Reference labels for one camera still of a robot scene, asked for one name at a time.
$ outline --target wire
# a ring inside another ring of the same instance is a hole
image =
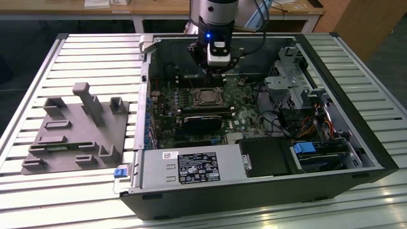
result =
[[[26,91],[28,88],[24,89],[5,89],[5,90],[0,90],[0,92],[13,92],[13,91]]]
[[[252,51],[249,51],[249,52],[243,52],[243,55],[241,55],[241,56],[247,56],[247,55],[249,55],[249,54],[253,54],[256,51],[260,50],[260,48],[263,47],[263,45],[264,45],[264,43],[265,43],[265,37],[267,37],[267,34],[265,34],[265,27],[267,27],[268,21],[269,21],[269,14],[268,14],[268,8],[267,8],[267,5],[265,5],[265,1],[264,1],[264,0],[261,0],[261,1],[263,1],[263,6],[264,6],[265,12],[267,12],[267,13],[265,13],[265,14],[267,14],[267,18],[265,18],[265,19],[264,19],[264,14],[263,14],[263,11],[261,11],[261,9],[260,9],[260,6],[259,6],[256,0],[253,0],[253,3],[255,3],[255,5],[256,5],[257,11],[259,11],[259,14],[260,14],[260,16],[261,16],[261,26],[260,26],[260,28],[257,29],[257,31],[263,31],[261,43],[260,43],[260,45],[257,46],[257,48],[255,48]]]
[[[283,12],[283,21],[284,21],[284,17],[285,17],[285,14],[284,14],[284,12],[288,12],[287,10],[283,10],[283,6],[281,6],[281,4],[279,3],[279,2],[276,2],[275,0],[272,0],[272,2],[275,2],[276,4],[279,4],[280,5],[280,9],[279,8],[276,8],[276,7],[273,7],[272,6],[272,8],[275,8],[275,9],[277,9],[277,10],[280,10],[281,12]]]

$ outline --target blue drive latch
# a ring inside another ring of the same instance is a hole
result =
[[[293,145],[293,151],[296,154],[315,153],[315,147],[312,142],[299,142]]]
[[[128,165],[118,165],[114,169],[114,178],[124,178],[129,175]]]

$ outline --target aluminum slotted table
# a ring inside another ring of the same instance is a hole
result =
[[[45,116],[45,98],[78,103],[70,87],[88,82],[101,102],[130,102],[122,163],[133,159],[140,83],[140,34],[60,36],[0,140],[0,228],[397,228],[407,221],[407,112],[343,40],[305,35],[400,170],[336,198],[161,221],[141,221],[112,191],[113,169],[20,175]],[[321,87],[309,69],[315,83]],[[128,180],[121,181],[126,187]]]

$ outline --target motherboard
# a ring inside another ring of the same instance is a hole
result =
[[[151,84],[157,148],[235,144],[267,135],[256,112],[256,82],[241,75],[223,76],[215,87],[184,81],[187,86],[179,81]]]

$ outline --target blue release tab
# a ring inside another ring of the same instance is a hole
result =
[[[315,153],[315,147],[312,142],[299,142],[293,145],[293,151],[296,154]]]
[[[114,169],[114,178],[126,177],[126,168]]]

